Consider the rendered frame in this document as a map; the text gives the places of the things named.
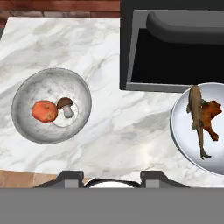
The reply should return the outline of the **white bowl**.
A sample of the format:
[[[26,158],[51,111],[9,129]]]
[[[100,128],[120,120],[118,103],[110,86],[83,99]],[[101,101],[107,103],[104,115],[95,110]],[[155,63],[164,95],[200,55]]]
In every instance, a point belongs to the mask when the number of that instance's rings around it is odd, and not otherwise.
[[[171,110],[171,136],[179,151],[200,169],[224,176],[224,84],[208,82],[199,84],[202,98],[207,102],[212,100],[220,104],[222,112],[212,121],[212,129],[218,134],[219,140],[213,141],[206,130],[204,134],[204,149],[210,158],[200,157],[198,133],[192,130],[192,116],[186,112],[187,89],[174,103]]]

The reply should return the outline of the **grey marbled bowl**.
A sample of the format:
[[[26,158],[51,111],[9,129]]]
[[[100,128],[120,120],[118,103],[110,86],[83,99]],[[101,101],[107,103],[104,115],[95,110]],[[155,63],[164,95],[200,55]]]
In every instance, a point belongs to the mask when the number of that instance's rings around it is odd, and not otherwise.
[[[32,115],[35,102],[57,103],[62,97],[73,101],[73,117],[63,110],[52,122],[41,122]],[[33,74],[18,88],[11,105],[11,118],[17,131],[39,144],[57,144],[78,134],[90,117],[92,98],[88,84],[75,72],[65,68],[48,68]]]

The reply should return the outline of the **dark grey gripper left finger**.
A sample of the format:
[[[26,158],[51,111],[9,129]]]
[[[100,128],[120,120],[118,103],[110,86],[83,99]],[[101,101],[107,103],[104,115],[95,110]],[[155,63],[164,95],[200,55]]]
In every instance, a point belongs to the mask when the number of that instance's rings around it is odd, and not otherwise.
[[[37,188],[82,188],[84,171],[62,171],[56,179],[37,185]]]

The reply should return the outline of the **brown mushroom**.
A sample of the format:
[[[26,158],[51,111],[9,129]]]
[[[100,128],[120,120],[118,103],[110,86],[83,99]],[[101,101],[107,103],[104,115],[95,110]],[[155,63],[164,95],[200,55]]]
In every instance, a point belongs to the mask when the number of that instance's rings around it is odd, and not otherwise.
[[[65,118],[71,118],[74,116],[74,112],[71,107],[74,105],[74,102],[68,97],[62,97],[57,102],[57,108],[62,109]]]

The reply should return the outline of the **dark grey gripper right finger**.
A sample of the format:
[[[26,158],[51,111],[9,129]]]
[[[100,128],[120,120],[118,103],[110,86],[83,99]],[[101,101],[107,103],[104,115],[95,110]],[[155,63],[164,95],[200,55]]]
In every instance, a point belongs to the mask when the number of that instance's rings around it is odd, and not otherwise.
[[[140,178],[141,187],[144,188],[187,188],[187,185],[168,179],[162,171],[141,171]]]

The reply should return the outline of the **orange squash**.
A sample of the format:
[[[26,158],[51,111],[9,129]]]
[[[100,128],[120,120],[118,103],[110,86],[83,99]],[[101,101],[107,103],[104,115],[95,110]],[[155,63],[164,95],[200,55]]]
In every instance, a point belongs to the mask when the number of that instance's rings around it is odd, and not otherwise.
[[[51,101],[36,101],[31,109],[31,114],[42,123],[49,123],[57,118],[58,108]]]

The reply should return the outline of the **orange chicken drumstick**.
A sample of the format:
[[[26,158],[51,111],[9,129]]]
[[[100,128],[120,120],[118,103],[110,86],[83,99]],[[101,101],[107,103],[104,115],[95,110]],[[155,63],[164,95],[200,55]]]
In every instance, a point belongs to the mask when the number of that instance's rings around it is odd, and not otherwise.
[[[218,141],[219,135],[213,130],[212,120],[221,112],[221,105],[217,101],[208,101],[202,106],[203,128],[208,132],[213,141]]]

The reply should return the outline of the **brown fish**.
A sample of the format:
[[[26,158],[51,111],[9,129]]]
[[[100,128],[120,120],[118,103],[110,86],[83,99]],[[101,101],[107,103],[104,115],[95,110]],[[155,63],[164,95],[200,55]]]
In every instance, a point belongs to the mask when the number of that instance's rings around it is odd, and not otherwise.
[[[190,88],[188,95],[188,103],[186,106],[186,112],[192,115],[192,130],[197,130],[198,139],[199,139],[199,152],[200,157],[210,158],[204,149],[204,139],[203,139],[203,119],[202,119],[202,106],[206,102],[202,99],[200,87],[193,85]]]

